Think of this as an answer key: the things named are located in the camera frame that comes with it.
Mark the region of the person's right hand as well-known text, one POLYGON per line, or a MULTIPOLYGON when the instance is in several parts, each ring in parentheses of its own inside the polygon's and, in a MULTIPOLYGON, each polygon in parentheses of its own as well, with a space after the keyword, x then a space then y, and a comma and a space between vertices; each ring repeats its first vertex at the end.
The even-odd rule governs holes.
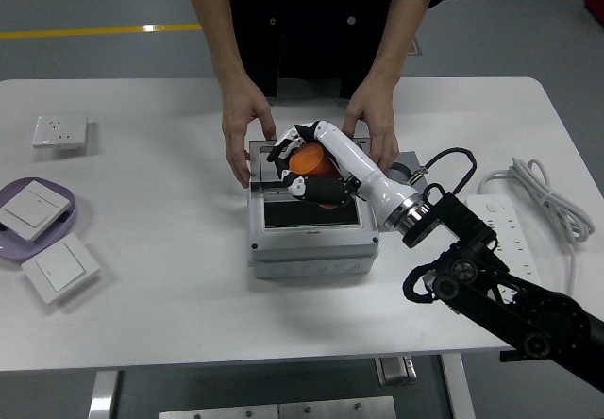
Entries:
POLYGON ((271 141, 276 138, 276 125, 267 99, 247 75, 229 78, 221 88, 226 161, 237 181, 247 189, 251 177, 245 150, 247 129, 258 120, 264 139, 271 141))

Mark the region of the person's left hand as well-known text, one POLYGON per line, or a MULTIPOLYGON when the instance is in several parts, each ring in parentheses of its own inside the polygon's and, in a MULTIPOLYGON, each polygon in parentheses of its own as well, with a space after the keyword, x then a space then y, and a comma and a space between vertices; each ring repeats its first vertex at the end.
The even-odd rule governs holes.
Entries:
POLYGON ((363 121, 371 139, 370 158, 386 172, 399 154, 394 126, 394 87, 398 78, 370 75, 352 95, 347 107, 342 132, 353 138, 357 123, 363 121))

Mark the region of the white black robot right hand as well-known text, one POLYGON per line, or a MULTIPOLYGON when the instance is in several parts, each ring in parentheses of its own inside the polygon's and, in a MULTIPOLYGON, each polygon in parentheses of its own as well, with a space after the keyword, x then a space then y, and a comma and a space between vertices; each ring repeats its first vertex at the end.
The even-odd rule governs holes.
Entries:
POLYGON ((418 191, 386 177, 369 155, 326 121, 294 126, 277 140, 267 160, 275 164, 279 180, 294 198, 340 207, 357 196, 373 207, 384 231, 405 234, 428 212, 418 191), (327 161, 338 170, 339 178, 294 172, 293 156, 309 143, 327 151, 327 161))

